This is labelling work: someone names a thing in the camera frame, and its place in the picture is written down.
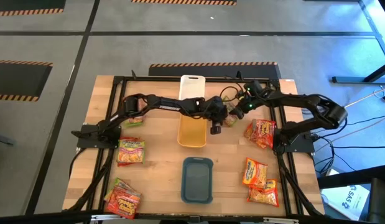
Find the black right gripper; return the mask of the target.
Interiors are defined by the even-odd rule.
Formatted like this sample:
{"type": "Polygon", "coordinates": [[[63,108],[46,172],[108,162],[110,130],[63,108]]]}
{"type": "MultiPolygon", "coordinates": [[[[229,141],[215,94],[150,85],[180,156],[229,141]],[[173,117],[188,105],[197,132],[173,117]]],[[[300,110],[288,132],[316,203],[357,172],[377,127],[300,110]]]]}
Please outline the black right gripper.
{"type": "MultiPolygon", "coordinates": [[[[244,96],[240,98],[240,107],[236,106],[234,110],[237,112],[249,112],[260,107],[260,105],[261,102],[255,96],[252,96],[250,93],[246,92],[244,96]]],[[[244,114],[237,113],[235,116],[238,119],[243,119],[244,114]]]]}

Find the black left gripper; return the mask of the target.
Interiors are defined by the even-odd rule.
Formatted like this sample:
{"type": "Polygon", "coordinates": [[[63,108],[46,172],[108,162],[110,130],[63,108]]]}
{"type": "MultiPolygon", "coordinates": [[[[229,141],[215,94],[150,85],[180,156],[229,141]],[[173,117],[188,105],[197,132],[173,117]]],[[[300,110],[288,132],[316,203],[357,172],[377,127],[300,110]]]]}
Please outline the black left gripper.
{"type": "Polygon", "coordinates": [[[222,122],[214,120],[224,120],[228,115],[227,107],[219,96],[214,96],[208,100],[206,107],[206,119],[212,120],[210,134],[220,134],[222,122]]]}

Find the green Maruchan ramen pack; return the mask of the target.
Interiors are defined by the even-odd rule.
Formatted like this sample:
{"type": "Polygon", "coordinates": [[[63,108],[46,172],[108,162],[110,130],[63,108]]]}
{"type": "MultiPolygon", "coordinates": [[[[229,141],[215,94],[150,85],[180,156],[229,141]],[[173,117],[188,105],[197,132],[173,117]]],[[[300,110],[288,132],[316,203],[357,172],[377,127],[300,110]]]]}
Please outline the green Maruchan ramen pack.
{"type": "Polygon", "coordinates": [[[139,126],[144,122],[144,117],[143,116],[138,116],[135,118],[128,118],[125,121],[121,123],[121,126],[123,128],[130,128],[133,126],[139,126]]]}
{"type": "Polygon", "coordinates": [[[109,200],[115,187],[121,187],[123,189],[134,191],[134,189],[129,184],[127,184],[125,181],[121,180],[120,178],[116,178],[115,181],[113,182],[112,186],[110,187],[109,191],[104,196],[104,201],[107,202],[109,200]]]}
{"type": "Polygon", "coordinates": [[[231,114],[231,111],[235,109],[235,105],[227,96],[223,97],[223,104],[226,106],[228,113],[227,117],[225,118],[225,124],[229,127],[232,127],[238,121],[238,117],[231,114]]]}

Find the red ramen packet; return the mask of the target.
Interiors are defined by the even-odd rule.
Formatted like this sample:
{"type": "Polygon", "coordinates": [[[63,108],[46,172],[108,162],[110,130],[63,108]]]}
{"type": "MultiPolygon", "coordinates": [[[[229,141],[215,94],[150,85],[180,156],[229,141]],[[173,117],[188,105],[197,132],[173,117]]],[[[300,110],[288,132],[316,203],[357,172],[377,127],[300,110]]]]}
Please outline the red ramen packet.
{"type": "Polygon", "coordinates": [[[143,164],[145,159],[145,141],[122,139],[119,141],[117,164],[127,166],[143,164]]]}

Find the yellow plastic tray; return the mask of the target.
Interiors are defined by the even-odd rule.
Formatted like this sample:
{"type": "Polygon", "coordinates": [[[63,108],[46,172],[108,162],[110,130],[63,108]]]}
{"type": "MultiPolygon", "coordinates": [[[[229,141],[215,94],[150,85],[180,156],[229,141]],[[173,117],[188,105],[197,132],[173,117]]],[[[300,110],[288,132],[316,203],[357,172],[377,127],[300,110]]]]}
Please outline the yellow plastic tray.
{"type": "Polygon", "coordinates": [[[178,143],[183,147],[204,147],[206,145],[206,126],[205,119],[193,119],[181,115],[177,135],[178,143]]]}

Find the teal plastic tray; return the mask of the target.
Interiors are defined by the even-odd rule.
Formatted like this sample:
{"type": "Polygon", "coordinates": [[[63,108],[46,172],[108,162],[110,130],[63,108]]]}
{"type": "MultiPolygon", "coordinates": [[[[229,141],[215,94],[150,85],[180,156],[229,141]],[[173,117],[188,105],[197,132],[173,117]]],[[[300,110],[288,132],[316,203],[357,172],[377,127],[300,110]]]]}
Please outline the teal plastic tray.
{"type": "Polygon", "coordinates": [[[185,203],[209,204],[213,200],[213,161],[188,157],[183,161],[181,199],[185,203]]]}

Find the black hazard-striped floor mat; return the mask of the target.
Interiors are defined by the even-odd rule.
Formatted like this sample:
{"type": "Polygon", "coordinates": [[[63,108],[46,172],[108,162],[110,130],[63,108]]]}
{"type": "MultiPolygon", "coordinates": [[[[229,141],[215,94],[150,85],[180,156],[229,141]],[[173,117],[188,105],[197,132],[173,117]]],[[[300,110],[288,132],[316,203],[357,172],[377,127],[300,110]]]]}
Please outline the black hazard-striped floor mat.
{"type": "Polygon", "coordinates": [[[53,68],[51,62],[0,60],[0,100],[39,100],[53,68]]]}
{"type": "Polygon", "coordinates": [[[132,3],[236,6],[237,0],[131,0],[132,3]]]}
{"type": "Polygon", "coordinates": [[[149,67],[149,76],[181,77],[200,75],[204,77],[236,77],[279,79],[281,73],[276,62],[194,62],[155,63],[149,67]]]}
{"type": "Polygon", "coordinates": [[[66,0],[0,0],[0,17],[58,14],[66,0]]]}

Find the black table leg beam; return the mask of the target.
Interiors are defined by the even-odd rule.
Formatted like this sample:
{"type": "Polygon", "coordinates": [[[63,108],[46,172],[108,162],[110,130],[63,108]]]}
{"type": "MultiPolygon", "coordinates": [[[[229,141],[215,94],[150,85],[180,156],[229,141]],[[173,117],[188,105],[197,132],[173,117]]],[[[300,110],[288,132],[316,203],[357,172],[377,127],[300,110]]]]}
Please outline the black table leg beam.
{"type": "Polygon", "coordinates": [[[359,185],[370,183],[373,179],[379,179],[385,182],[385,165],[372,167],[369,169],[345,172],[326,177],[318,178],[320,189],[329,189],[335,187],[345,187],[348,185],[359,185]]]}

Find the white printed paper bag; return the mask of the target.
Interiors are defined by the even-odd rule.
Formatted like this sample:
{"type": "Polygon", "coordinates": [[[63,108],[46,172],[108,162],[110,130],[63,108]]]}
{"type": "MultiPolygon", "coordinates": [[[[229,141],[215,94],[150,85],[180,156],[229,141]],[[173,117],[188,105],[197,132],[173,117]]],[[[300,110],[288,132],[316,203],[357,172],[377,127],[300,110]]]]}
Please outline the white printed paper bag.
{"type": "Polygon", "coordinates": [[[358,221],[369,196],[369,190],[360,185],[348,185],[322,189],[321,196],[331,208],[350,220],[358,221]]]}

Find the dark grey box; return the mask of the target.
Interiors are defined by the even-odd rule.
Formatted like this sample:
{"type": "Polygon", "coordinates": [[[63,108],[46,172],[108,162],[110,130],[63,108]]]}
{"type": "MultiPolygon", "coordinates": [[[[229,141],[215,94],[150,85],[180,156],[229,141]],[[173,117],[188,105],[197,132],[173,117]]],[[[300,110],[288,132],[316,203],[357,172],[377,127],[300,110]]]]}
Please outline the dark grey box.
{"type": "Polygon", "coordinates": [[[367,221],[385,224],[385,182],[372,179],[367,221]]]}

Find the black rig crossbar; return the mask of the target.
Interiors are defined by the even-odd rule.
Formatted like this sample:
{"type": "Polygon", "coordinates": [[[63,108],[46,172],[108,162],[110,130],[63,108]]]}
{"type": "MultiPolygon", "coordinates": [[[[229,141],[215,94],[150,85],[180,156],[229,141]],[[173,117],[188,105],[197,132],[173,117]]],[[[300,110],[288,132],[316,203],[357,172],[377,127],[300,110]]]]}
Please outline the black rig crossbar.
{"type": "MultiPolygon", "coordinates": [[[[0,217],[1,224],[75,224],[90,222],[92,215],[102,215],[109,213],[101,213],[99,210],[76,211],[76,212],[58,212],[58,213],[41,213],[32,215],[19,215],[10,217],[0,217]]],[[[254,222],[263,223],[264,217],[270,216],[199,216],[199,215],[164,215],[164,214],[148,214],[138,213],[134,220],[163,220],[163,221],[183,221],[191,223],[200,222],[254,222]]],[[[286,217],[299,221],[299,224],[377,224],[364,221],[353,221],[336,219],[326,215],[307,216],[307,215],[289,215],[286,217]]]]}

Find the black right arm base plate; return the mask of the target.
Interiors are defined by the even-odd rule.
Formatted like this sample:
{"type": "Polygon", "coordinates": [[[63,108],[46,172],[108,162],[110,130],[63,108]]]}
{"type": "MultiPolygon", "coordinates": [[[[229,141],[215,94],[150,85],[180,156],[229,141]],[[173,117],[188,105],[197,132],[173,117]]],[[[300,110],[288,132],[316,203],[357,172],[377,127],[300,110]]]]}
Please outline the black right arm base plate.
{"type": "Polygon", "coordinates": [[[288,137],[281,134],[280,129],[276,129],[274,132],[274,151],[278,154],[285,152],[314,152],[313,139],[309,132],[300,134],[293,134],[288,137]]]}

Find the silver rail bracket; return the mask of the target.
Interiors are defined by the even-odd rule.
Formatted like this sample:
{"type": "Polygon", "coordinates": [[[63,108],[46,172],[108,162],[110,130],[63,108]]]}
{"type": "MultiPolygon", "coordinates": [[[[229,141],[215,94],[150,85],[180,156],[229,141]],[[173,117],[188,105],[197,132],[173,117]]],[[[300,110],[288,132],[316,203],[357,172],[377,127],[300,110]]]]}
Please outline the silver rail bracket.
{"type": "Polygon", "coordinates": [[[264,217],[263,222],[270,223],[270,224],[299,224],[299,221],[295,219],[275,218],[275,217],[264,217]]]}
{"type": "Polygon", "coordinates": [[[124,217],[119,215],[110,215],[110,214],[92,215],[90,221],[98,222],[98,221],[118,220],[118,219],[124,219],[124,217]]]}

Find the black desk frame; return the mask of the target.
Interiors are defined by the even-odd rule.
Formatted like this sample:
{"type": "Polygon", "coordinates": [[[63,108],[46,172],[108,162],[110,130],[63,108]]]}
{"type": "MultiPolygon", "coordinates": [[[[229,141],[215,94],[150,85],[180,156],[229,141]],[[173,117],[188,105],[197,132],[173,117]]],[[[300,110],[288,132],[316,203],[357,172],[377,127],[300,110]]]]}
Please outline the black desk frame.
{"type": "MultiPolygon", "coordinates": [[[[378,28],[376,27],[372,17],[370,16],[369,11],[367,10],[367,7],[363,0],[357,0],[358,4],[363,12],[363,14],[366,17],[366,20],[371,28],[371,30],[374,32],[374,37],[379,44],[381,50],[383,51],[383,54],[385,56],[385,42],[383,41],[383,37],[381,33],[378,31],[378,28]]],[[[335,76],[332,77],[333,83],[339,83],[339,84],[365,84],[365,85],[385,85],[385,64],[367,75],[366,77],[341,77],[341,76],[335,76]]]]}

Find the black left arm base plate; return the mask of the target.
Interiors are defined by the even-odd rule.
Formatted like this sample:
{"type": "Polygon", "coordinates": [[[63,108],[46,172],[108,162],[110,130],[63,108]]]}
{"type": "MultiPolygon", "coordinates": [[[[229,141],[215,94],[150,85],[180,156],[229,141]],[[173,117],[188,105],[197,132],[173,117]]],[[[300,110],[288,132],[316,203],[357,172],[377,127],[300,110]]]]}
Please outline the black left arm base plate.
{"type": "Polygon", "coordinates": [[[86,124],[80,131],[71,131],[78,138],[77,147],[116,149],[121,136],[121,127],[104,129],[98,125],[86,124]]]}

